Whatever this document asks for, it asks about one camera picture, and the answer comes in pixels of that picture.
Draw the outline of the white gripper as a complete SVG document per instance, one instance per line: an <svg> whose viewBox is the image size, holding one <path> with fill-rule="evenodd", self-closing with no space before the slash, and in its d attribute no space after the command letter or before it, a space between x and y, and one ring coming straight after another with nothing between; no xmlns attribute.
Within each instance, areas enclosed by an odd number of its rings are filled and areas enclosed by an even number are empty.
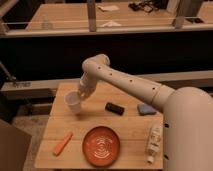
<svg viewBox="0 0 213 171"><path fill-rule="evenodd" d="M83 75L78 84L78 95L81 100L86 100L96 90L96 79L89 75Z"/></svg>

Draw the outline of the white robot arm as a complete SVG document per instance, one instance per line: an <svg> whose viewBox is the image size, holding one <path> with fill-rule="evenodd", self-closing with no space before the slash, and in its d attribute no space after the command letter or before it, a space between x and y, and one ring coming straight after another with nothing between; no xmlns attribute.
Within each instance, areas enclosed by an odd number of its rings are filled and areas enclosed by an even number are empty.
<svg viewBox="0 0 213 171"><path fill-rule="evenodd" d="M164 115L164 171L213 171L213 97L207 92L196 87L173 89L114 70L104 54L84 60L82 69L82 99L103 80Z"/></svg>

